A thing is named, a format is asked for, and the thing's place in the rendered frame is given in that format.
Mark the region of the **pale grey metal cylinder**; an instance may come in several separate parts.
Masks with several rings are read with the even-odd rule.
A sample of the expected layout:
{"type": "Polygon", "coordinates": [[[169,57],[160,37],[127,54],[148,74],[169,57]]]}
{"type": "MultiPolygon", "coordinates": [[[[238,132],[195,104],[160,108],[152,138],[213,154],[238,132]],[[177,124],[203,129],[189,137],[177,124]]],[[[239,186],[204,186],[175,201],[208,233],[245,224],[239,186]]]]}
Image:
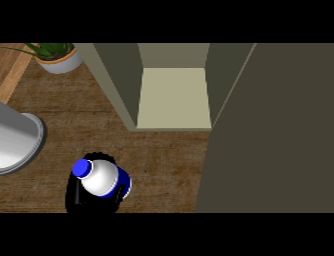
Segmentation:
{"type": "Polygon", "coordinates": [[[43,119],[0,102],[0,176],[19,171],[36,159],[48,137],[43,119]]]}

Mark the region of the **olive open cabinet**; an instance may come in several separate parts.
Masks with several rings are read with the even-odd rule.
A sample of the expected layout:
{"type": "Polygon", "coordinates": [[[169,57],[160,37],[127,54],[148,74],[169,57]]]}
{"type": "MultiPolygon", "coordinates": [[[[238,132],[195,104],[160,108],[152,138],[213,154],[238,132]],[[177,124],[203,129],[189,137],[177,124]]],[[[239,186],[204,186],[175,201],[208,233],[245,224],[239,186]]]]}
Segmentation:
{"type": "Polygon", "coordinates": [[[79,43],[86,66],[132,131],[210,131],[253,43],[79,43]]]}

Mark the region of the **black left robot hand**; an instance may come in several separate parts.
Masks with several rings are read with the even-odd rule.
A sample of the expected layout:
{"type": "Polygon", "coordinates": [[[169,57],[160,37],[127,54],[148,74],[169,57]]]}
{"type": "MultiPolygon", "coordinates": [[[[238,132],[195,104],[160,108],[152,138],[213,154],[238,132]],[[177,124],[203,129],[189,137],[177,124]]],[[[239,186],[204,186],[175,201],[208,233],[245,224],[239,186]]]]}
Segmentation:
{"type": "MultiPolygon", "coordinates": [[[[107,160],[117,165],[114,157],[102,152],[87,153],[83,158],[87,160],[107,160]]],[[[124,186],[120,186],[120,189],[115,191],[115,194],[111,198],[96,197],[83,188],[81,181],[73,175],[71,169],[65,192],[67,212],[87,214],[115,213],[120,208],[120,203],[124,200],[124,198],[120,196],[123,188],[124,186]]]]}

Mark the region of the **white and orange plant pot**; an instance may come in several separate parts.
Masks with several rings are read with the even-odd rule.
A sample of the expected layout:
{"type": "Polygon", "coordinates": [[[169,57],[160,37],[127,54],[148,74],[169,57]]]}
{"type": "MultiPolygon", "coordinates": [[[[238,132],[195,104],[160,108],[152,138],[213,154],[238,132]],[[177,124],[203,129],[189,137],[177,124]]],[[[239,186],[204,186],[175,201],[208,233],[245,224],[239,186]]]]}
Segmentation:
{"type": "Polygon", "coordinates": [[[46,61],[36,57],[36,61],[43,69],[52,74],[65,74],[71,72],[83,63],[77,49],[73,49],[73,51],[56,60],[46,61]]]}

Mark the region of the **green leafy plant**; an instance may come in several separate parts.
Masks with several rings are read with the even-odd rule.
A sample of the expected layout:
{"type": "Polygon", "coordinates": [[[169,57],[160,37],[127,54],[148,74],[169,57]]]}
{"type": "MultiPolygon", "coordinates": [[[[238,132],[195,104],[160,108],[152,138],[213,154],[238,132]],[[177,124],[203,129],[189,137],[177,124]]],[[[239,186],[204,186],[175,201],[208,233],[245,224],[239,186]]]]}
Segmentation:
{"type": "Polygon", "coordinates": [[[43,61],[61,59],[74,50],[71,43],[27,43],[25,46],[30,48],[30,51],[14,49],[12,47],[9,47],[9,50],[14,49],[18,52],[27,53],[43,61]]]}

